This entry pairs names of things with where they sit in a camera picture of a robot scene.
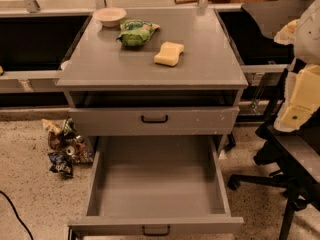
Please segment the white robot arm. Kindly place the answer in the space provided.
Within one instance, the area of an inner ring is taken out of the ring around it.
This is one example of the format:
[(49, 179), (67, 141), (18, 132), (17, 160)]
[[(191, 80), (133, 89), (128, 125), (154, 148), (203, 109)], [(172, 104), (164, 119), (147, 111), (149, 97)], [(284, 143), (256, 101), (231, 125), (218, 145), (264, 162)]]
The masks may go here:
[(275, 36), (279, 44), (292, 44), (294, 59), (285, 77), (284, 103), (274, 121), (281, 132), (299, 130), (320, 107), (320, 0)]

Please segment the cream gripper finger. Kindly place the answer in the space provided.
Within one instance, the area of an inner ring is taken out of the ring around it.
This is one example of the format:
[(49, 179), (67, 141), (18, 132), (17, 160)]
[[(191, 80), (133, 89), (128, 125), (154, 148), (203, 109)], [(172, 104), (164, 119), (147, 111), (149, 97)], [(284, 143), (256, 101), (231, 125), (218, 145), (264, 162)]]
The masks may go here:
[(284, 95), (274, 128), (281, 132), (299, 130), (320, 108), (320, 66), (307, 64), (298, 73), (289, 72)]
[(294, 43), (298, 19), (286, 24), (274, 37), (274, 41), (281, 45), (290, 45)]

